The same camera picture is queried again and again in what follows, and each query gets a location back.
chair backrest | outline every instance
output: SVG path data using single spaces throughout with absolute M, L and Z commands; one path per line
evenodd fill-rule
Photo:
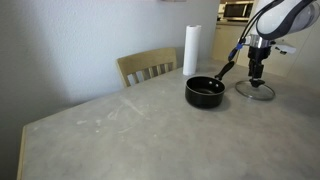
M 161 48 L 141 52 L 117 60 L 125 87 L 131 86 L 128 76 L 132 75 L 135 84 L 139 79 L 147 80 L 167 73 L 177 68 L 176 50 L 174 48 Z

table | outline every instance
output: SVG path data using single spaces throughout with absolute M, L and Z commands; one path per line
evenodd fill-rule
M 18 179 L 320 179 L 319 92 L 265 73 L 276 98 L 250 100 L 234 88 L 247 71 L 225 75 L 211 110 L 186 102 L 180 68 L 28 124 Z

glass lid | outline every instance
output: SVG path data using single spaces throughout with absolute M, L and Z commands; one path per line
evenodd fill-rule
M 252 87 L 250 81 L 240 81 L 236 83 L 236 90 L 251 99 L 256 100 L 272 100 L 275 97 L 275 92 L 266 85 L 260 85 L 259 87 Z

pot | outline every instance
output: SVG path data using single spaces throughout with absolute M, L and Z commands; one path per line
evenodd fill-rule
M 234 66 L 234 61 L 226 64 L 215 78 L 197 76 L 188 79 L 185 96 L 187 101 L 197 108 L 214 108 L 221 104 L 225 86 L 222 77 Z

paper towel roll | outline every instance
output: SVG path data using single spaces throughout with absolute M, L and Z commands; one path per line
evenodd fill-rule
M 199 25 L 187 26 L 183 62 L 183 74 L 186 76 L 196 72 L 200 32 L 201 26 Z

